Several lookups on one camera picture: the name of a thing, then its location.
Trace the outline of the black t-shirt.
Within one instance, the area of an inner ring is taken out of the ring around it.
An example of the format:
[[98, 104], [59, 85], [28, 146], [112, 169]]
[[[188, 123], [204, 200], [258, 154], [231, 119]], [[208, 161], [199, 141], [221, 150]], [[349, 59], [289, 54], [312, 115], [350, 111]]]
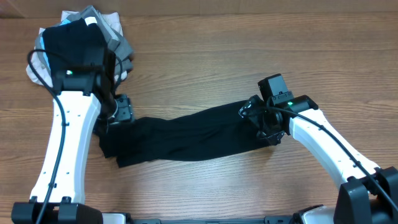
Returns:
[[243, 105], [237, 101], [170, 120], [143, 117], [115, 124], [99, 135], [99, 147], [126, 167], [159, 159], [205, 161], [269, 146], [238, 114]]

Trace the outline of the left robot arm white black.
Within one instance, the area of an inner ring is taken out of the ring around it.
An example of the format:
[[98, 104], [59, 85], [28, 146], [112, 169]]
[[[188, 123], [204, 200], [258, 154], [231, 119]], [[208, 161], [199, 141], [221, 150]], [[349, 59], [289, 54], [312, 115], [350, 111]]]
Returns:
[[85, 205], [85, 170], [94, 130], [133, 121], [126, 95], [116, 95], [121, 82], [114, 68], [121, 60], [106, 47], [89, 47], [82, 61], [64, 61], [52, 85], [37, 75], [53, 97], [53, 122], [44, 163], [28, 202], [16, 202], [13, 223], [132, 223], [129, 213], [101, 212]]

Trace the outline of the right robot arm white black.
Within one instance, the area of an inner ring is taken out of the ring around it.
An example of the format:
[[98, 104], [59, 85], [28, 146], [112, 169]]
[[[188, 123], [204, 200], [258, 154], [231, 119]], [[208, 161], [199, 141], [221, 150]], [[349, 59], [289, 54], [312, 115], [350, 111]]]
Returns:
[[259, 129], [258, 138], [271, 144], [284, 134], [305, 146], [328, 172], [338, 189], [334, 207], [316, 205], [292, 215], [291, 223], [397, 223], [397, 169], [381, 168], [328, 122], [308, 96], [253, 96], [239, 110]]

